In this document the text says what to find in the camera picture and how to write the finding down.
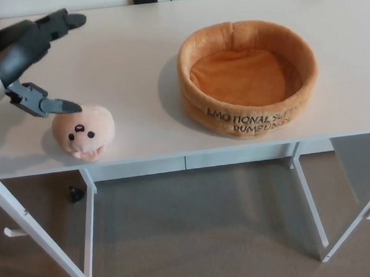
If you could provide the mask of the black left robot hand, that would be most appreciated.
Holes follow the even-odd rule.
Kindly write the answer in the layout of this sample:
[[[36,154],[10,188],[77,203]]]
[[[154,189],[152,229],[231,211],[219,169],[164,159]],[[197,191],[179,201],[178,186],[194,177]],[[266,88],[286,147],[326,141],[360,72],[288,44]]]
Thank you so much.
[[[0,30],[0,101],[7,96],[12,105],[41,118],[81,112],[79,104],[50,99],[44,88],[32,82],[21,83],[19,79],[48,53],[53,41],[84,26],[86,20],[84,14],[72,14],[63,8],[38,20],[22,20]]]

